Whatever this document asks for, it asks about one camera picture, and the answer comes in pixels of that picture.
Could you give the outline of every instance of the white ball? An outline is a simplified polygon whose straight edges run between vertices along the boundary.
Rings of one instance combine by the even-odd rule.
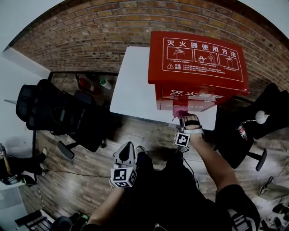
[[[258,111],[255,116],[256,122],[262,125],[266,122],[268,116],[269,115],[266,115],[264,111]]]

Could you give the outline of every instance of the black t-shirt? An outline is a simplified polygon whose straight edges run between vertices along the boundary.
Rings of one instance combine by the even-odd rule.
[[[89,224],[83,231],[138,230],[232,230],[232,218],[228,210],[234,210],[255,222],[256,230],[260,215],[253,202],[239,185],[229,185],[216,195],[216,202],[206,199],[194,185],[169,179],[158,186],[143,189],[139,195],[128,194],[106,226]]]

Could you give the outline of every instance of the white table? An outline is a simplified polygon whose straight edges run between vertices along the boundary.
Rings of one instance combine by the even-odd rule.
[[[148,84],[149,47],[129,46],[123,58],[112,96],[110,111],[118,114],[156,120],[170,124],[172,111],[157,110],[155,89]],[[189,111],[198,116],[203,129],[214,130],[217,106],[204,112]]]

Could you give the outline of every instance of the wooden floor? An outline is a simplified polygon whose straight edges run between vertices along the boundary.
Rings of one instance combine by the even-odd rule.
[[[50,170],[110,176],[114,152],[124,143],[132,141],[135,147],[142,145],[148,150],[156,169],[163,169],[166,158],[176,148],[172,145],[173,137],[177,131],[176,128],[164,123],[141,121],[137,118],[121,117],[121,121],[123,126],[114,131],[113,140],[107,140],[107,147],[105,149],[99,148],[95,153],[77,146],[73,150],[75,159],[69,161],[60,154],[57,142],[61,140],[68,144],[72,142],[71,138],[67,136],[56,137],[48,131],[37,132],[37,152],[39,153],[43,147],[48,149],[48,158],[44,165],[45,168]],[[289,149],[288,137],[288,128],[271,133],[254,144],[256,153],[261,153],[262,148],[282,151]],[[193,147],[190,147],[185,159],[195,172],[200,191],[206,198],[214,200],[216,187],[208,175],[202,159]],[[246,157],[235,170],[246,194],[255,202],[263,217],[268,216],[270,211],[263,206],[262,200],[257,196],[260,185],[266,182],[269,176],[278,176],[283,169],[284,171],[280,174],[278,181],[288,180],[289,167],[285,167],[288,161],[289,158],[286,156],[270,154],[262,169],[257,172],[255,170],[257,161]],[[48,172],[45,176],[39,176],[38,182],[44,209],[54,218],[70,216],[78,210],[92,213],[111,192],[108,179],[100,177]],[[37,186],[31,188],[21,186],[20,192],[29,213],[43,207]]]

